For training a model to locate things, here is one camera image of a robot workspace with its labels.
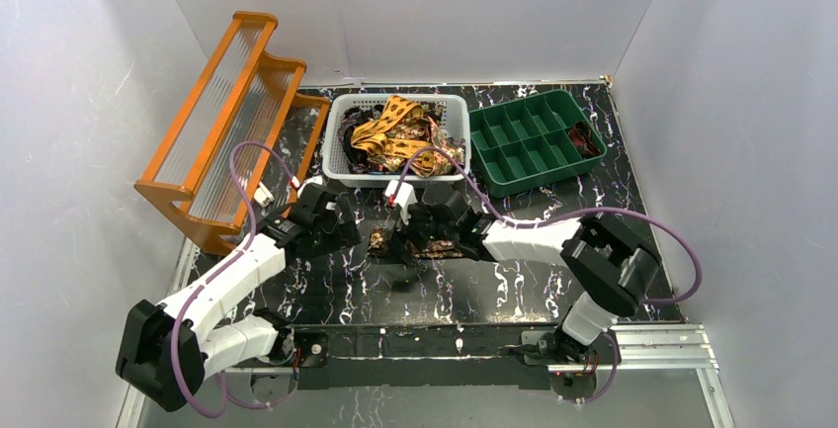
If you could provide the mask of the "black brown floral tie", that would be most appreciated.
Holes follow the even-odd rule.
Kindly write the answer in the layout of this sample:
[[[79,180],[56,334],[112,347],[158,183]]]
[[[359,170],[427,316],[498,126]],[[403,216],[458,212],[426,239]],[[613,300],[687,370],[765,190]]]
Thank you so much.
[[[380,263],[385,263],[385,239],[391,228],[375,227],[370,235],[368,254]],[[423,249],[417,249],[416,260],[459,259],[466,255],[457,249],[451,241],[430,240]]]

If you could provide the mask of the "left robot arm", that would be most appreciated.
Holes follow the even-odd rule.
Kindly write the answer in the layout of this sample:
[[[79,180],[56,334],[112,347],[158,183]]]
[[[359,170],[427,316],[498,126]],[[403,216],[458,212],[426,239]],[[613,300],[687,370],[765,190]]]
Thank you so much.
[[[238,322],[225,319],[290,263],[302,263],[360,242],[346,197],[316,182],[297,200],[252,228],[230,254],[184,289],[127,313],[116,375],[167,412],[195,403],[203,382],[251,359],[296,363],[304,354],[292,324],[269,308]]]

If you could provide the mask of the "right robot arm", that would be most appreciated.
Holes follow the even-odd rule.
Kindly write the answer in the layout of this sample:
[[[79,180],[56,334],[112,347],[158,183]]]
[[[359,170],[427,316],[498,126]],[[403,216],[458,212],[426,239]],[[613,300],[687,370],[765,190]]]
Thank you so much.
[[[403,262],[433,241],[447,241],[473,261],[525,260],[570,270],[583,292],[560,324],[552,331],[525,331],[519,343],[500,351],[527,365],[585,362],[619,318],[637,312],[660,268],[658,253],[603,209],[528,227],[474,210],[447,183],[434,183],[418,196],[411,185],[392,180],[383,194],[397,211],[387,253]]]

